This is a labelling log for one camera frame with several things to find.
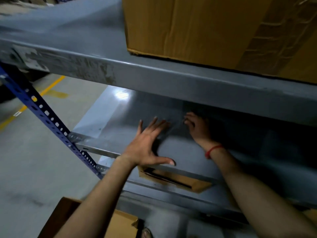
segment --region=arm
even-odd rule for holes
[[[194,113],[185,124],[194,140],[207,152],[219,145],[209,134],[208,125]],[[315,225],[263,182],[243,172],[236,159],[224,148],[210,153],[220,169],[240,209],[260,237],[317,237]]]
[[[174,165],[172,159],[157,157],[152,152],[154,140],[169,126],[165,120],[160,123],[156,121],[157,118],[154,118],[143,132],[140,121],[135,139],[124,153],[117,157],[105,177],[67,220],[55,238],[104,237],[123,185],[132,169],[137,165]]]

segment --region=brown cardboard box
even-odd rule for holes
[[[53,238],[80,204],[81,200],[61,198],[38,238]],[[115,210],[104,237],[135,238],[138,232],[138,221],[136,216]]]
[[[128,51],[317,83],[316,0],[122,0]]]
[[[174,185],[191,192],[201,193],[212,186],[212,183],[181,176],[171,172],[138,166],[139,176],[163,185]]]

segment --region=red bracelet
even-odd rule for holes
[[[223,148],[223,146],[220,144],[220,145],[216,145],[216,146],[212,147],[210,150],[208,150],[208,151],[205,153],[205,157],[210,160],[210,159],[211,159],[210,153],[211,153],[214,149],[216,149],[216,148]]]

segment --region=hand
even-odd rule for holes
[[[189,112],[185,115],[184,124],[188,126],[189,133],[205,152],[216,145],[220,145],[220,143],[212,140],[208,124],[202,117],[197,116],[193,112]]]
[[[122,158],[129,160],[134,166],[154,164],[175,165],[172,159],[167,157],[158,157],[152,151],[154,140],[162,132],[162,130],[168,128],[170,125],[170,123],[166,122],[166,120],[156,123],[157,119],[158,118],[155,117],[143,132],[143,121],[140,120],[137,134],[134,140],[132,140],[121,155]]]

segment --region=blue upright post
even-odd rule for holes
[[[0,78],[4,85],[6,85],[17,97],[37,116],[43,124],[46,125],[62,142],[65,144],[83,163],[90,168],[102,179],[102,174],[97,170],[96,162],[90,155],[77,147],[69,141],[67,135],[68,128],[53,112],[49,105],[44,101],[41,95],[33,88],[26,77],[15,66],[1,63],[0,64]]]

